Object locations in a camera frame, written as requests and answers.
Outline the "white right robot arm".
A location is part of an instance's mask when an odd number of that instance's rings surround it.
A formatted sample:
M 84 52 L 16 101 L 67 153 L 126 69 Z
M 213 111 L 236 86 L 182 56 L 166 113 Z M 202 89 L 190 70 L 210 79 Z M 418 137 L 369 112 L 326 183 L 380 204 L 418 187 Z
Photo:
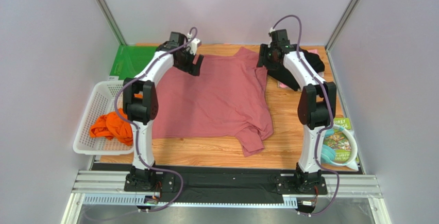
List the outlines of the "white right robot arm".
M 333 125 L 336 111 L 336 85 L 325 81 L 311 66 L 298 44 L 291 44 L 285 29 L 270 29 L 269 44 L 261 44 L 257 67 L 294 91 L 301 91 L 297 115 L 303 125 L 302 152 L 294 186 L 300 190 L 321 183 L 318 154 L 323 135 Z

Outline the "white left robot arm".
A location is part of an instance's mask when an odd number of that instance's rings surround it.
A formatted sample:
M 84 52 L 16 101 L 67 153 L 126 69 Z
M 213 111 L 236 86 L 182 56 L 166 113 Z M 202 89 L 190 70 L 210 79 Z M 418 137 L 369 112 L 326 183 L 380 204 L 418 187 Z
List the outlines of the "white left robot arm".
M 159 111 L 157 85 L 164 74 L 175 67 L 192 76 L 199 76 L 203 55 L 197 55 L 201 40 L 196 28 L 187 35 L 171 32 L 159 45 L 150 63 L 133 79 L 123 83 L 123 112 L 132 127 L 134 160 L 127 176 L 129 184 L 156 184 L 155 159 L 152 152 L 153 122 Z

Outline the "dusty red t-shirt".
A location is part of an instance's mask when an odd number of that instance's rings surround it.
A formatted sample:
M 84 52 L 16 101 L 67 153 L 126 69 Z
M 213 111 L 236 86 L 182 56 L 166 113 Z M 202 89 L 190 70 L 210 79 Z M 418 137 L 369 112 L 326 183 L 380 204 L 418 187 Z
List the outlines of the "dusty red t-shirt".
M 205 55 L 199 76 L 176 68 L 157 86 L 155 139 L 235 137 L 245 157 L 264 150 L 274 132 L 265 100 L 267 71 L 258 53 L 240 48 L 233 56 Z

